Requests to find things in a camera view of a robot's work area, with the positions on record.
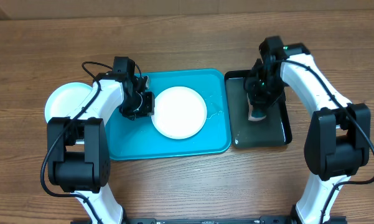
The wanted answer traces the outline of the teal sponge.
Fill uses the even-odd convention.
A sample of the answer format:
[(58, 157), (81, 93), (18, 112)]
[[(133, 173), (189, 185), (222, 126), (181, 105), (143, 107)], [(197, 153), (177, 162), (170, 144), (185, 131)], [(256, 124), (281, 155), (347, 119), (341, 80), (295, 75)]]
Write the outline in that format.
[(247, 97), (248, 101), (248, 120), (249, 121), (261, 121), (266, 118), (266, 112), (261, 109), (254, 109), (251, 105), (249, 97)]

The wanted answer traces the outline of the pink plate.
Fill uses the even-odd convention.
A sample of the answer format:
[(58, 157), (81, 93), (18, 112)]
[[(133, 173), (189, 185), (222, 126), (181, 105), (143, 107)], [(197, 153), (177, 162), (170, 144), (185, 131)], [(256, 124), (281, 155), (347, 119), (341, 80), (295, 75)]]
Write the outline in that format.
[(197, 134), (207, 119), (204, 99), (193, 89), (174, 86), (155, 98), (154, 127), (171, 139), (187, 139)]

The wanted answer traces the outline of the light blue plate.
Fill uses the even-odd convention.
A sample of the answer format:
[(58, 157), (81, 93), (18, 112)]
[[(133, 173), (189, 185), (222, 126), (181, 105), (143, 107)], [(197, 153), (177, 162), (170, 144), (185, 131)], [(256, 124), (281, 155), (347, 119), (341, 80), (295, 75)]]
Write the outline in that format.
[(66, 117), (78, 108), (91, 90), (91, 86), (80, 82), (71, 82), (58, 87), (46, 101), (44, 110), (46, 122), (48, 123), (53, 117)]

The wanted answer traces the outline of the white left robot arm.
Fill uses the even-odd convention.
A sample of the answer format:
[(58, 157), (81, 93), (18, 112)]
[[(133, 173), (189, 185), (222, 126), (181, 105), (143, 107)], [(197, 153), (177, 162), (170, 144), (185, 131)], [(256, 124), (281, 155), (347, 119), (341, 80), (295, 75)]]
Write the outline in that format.
[(154, 114), (149, 77), (135, 75), (129, 57), (115, 57), (108, 71), (93, 77), (93, 89), (79, 108), (47, 123), (47, 153), (40, 184), (52, 197), (77, 198), (90, 223), (128, 223), (108, 179), (110, 152), (105, 125), (115, 110), (134, 121)]

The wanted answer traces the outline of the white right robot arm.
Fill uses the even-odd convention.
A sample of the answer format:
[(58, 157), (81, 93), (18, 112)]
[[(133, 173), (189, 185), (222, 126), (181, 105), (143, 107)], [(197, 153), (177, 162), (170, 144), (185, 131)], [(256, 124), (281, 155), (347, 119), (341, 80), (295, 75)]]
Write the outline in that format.
[(248, 120), (267, 118), (285, 86), (295, 91), (311, 116), (304, 145), (310, 176), (292, 208), (291, 223), (330, 223), (330, 210), (344, 185), (374, 182), (370, 110), (341, 95), (304, 44), (284, 45), (279, 36), (267, 37), (259, 53), (243, 80)]

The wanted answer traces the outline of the teal plastic tray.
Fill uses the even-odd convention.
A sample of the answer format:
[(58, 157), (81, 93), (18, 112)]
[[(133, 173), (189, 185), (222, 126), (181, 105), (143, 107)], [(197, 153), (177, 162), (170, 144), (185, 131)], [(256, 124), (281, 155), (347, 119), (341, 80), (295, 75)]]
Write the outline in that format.
[(173, 86), (195, 90), (207, 105), (203, 128), (187, 139), (175, 140), (160, 134), (150, 117), (127, 119), (115, 110), (105, 131), (110, 158), (116, 161), (196, 156), (225, 152), (231, 144), (227, 93), (223, 75), (216, 69), (179, 70), (146, 74), (156, 96)]

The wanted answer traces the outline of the black plastic tray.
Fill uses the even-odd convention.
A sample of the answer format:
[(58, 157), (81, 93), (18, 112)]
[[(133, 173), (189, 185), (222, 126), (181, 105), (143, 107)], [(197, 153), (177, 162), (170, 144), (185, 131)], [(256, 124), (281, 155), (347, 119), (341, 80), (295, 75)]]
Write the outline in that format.
[(232, 144), (239, 149), (251, 147), (279, 147), (292, 141), (292, 131), (286, 109), (286, 96), (267, 110), (261, 121), (250, 121), (250, 104), (243, 89), (243, 77), (248, 70), (226, 72), (224, 76), (230, 117)]

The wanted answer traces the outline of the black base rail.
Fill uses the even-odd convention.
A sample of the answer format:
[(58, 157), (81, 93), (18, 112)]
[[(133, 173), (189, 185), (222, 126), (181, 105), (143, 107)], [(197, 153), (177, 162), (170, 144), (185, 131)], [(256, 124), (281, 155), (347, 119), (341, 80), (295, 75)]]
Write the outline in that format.
[(122, 223), (130, 224), (288, 224), (297, 223), (287, 216), (262, 216), (253, 219), (223, 219), (223, 220), (156, 220), (154, 218), (134, 218)]

